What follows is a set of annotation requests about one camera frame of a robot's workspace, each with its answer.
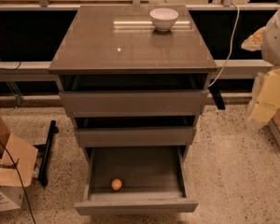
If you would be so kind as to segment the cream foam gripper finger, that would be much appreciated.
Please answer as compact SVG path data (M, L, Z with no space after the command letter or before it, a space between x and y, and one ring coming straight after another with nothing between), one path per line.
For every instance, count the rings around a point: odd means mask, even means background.
M241 45L241 48L248 51L262 50L263 36L266 32L265 27L259 28L254 34L250 35Z

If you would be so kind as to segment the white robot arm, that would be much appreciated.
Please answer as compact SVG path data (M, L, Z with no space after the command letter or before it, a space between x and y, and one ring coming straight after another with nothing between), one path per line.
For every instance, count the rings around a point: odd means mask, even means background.
M248 51L260 50L264 61L280 66L280 8L264 27L242 43L241 48Z

